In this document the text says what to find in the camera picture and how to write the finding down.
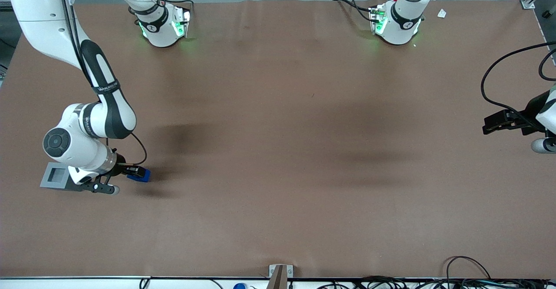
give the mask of blue object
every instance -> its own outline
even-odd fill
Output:
[[[145,177],[136,177],[136,176],[128,175],[127,178],[129,178],[131,180],[135,180],[136,182],[147,183],[147,182],[149,182],[149,177],[150,176],[151,176],[151,170],[145,169]]]

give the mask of brown paper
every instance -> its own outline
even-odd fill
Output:
[[[0,90],[1,275],[442,276],[453,255],[554,275],[555,157],[530,150],[540,134],[481,133],[500,110],[484,71],[543,41],[518,1],[431,2],[403,46],[345,4],[247,1],[196,4],[191,38],[157,49],[126,8],[77,12],[137,113],[152,181],[39,188],[45,132],[96,97],[22,38]],[[546,91],[545,54],[502,62],[489,96],[521,109]],[[132,138],[111,146],[142,157]]]

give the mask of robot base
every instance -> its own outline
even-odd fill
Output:
[[[421,20],[407,30],[402,29],[392,18],[391,8],[393,4],[394,1],[389,0],[369,10],[370,18],[379,21],[378,23],[371,22],[371,31],[374,35],[381,36],[388,43],[403,45],[409,42],[413,35],[417,33]]]

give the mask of white robotic arm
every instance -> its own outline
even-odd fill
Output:
[[[389,0],[371,10],[371,29],[393,45],[403,45],[417,33],[430,0]]]
[[[69,166],[70,176],[79,185],[98,176],[145,176],[144,169],[125,164],[123,156],[99,141],[127,137],[136,126],[136,117],[103,51],[81,28],[70,6],[72,0],[11,1],[29,43],[44,55],[81,69],[99,97],[95,103],[68,106],[58,125],[45,135],[44,151]],[[184,31],[179,32],[187,24],[183,9],[163,0],[125,1],[148,28],[143,35],[151,44],[169,46],[185,35]],[[117,190],[110,188],[105,193],[114,194]]]

